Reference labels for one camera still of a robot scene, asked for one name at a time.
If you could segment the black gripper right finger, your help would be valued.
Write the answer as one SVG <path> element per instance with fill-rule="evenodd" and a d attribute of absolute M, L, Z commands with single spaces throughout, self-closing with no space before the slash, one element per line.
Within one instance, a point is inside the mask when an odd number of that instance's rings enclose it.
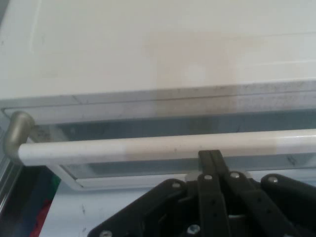
<path fill-rule="evenodd" d="M 211 152 L 216 172 L 228 190 L 246 209 L 265 237 L 314 237 L 316 189 L 279 174 L 265 175 L 260 182 L 229 171 L 219 150 Z"/>

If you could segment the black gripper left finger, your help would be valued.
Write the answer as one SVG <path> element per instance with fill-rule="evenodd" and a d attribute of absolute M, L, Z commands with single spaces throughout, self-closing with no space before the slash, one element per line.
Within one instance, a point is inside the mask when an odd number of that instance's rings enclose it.
<path fill-rule="evenodd" d="M 198 153 L 201 174 L 192 181 L 168 179 L 93 228 L 90 237 L 201 237 L 224 229 L 230 235 L 219 150 Z"/>

